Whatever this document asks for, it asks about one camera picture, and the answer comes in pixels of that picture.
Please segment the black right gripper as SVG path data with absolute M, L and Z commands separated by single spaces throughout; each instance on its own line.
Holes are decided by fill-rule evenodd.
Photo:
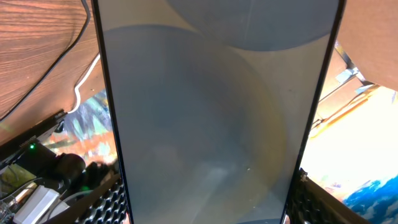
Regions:
M 34 176 L 1 195 L 1 223 L 44 223 L 118 174 L 115 165 L 86 164 L 43 145 L 66 115 L 59 111 L 1 145 L 2 171 L 18 166 Z

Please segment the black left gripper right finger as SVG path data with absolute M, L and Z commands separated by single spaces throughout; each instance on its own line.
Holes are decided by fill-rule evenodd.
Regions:
M 287 216 L 291 224 L 369 224 L 300 169 L 293 180 L 287 200 Z

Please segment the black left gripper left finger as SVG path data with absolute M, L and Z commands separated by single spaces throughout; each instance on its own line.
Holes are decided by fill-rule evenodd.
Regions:
M 44 223 L 123 223 L 126 218 L 127 193 L 121 175 L 116 174 Z

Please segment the black smartphone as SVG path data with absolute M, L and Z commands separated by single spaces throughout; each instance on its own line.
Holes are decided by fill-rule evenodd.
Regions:
M 344 1 L 94 1 L 133 223 L 281 223 Z

